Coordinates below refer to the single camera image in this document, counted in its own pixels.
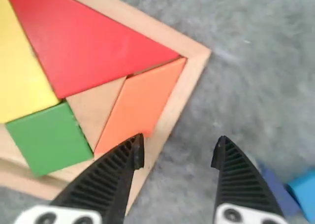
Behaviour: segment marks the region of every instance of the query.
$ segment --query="red triangle piece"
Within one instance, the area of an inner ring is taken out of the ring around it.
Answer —
[[[10,1],[58,98],[178,57],[75,0]]]
[[[126,79],[94,153],[106,153],[137,133],[150,137],[185,63],[181,58]]]

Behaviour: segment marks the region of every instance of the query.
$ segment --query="screw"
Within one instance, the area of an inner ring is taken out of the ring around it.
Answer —
[[[53,224],[57,216],[54,213],[46,213],[41,215],[37,220],[36,224]]]
[[[233,223],[240,223],[242,220],[241,214],[234,209],[226,209],[224,212],[224,216],[226,219]]]

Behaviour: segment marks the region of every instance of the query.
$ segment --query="tangram puzzle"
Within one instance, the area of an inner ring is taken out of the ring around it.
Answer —
[[[53,179],[71,181],[143,133],[137,193],[210,50],[119,0],[0,0],[0,10],[0,174],[32,188],[3,185],[52,198],[64,185]]]

